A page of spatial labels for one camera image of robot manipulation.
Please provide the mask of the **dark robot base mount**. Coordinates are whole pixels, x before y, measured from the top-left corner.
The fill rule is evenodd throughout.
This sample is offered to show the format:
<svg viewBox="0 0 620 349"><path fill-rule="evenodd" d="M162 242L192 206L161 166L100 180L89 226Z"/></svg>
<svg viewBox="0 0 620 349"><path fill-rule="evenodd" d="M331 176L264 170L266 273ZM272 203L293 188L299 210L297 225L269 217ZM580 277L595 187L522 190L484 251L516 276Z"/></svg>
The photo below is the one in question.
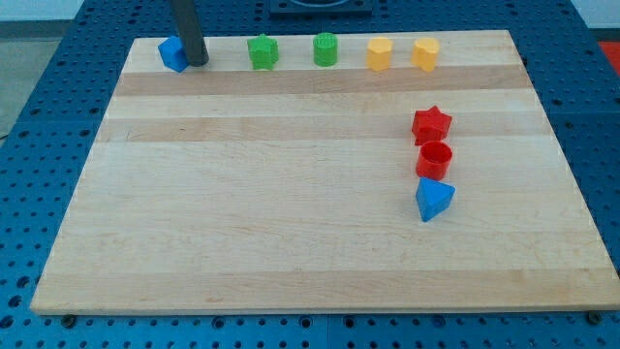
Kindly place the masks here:
<svg viewBox="0 0 620 349"><path fill-rule="evenodd" d="M371 15L374 0L268 0L271 17Z"/></svg>

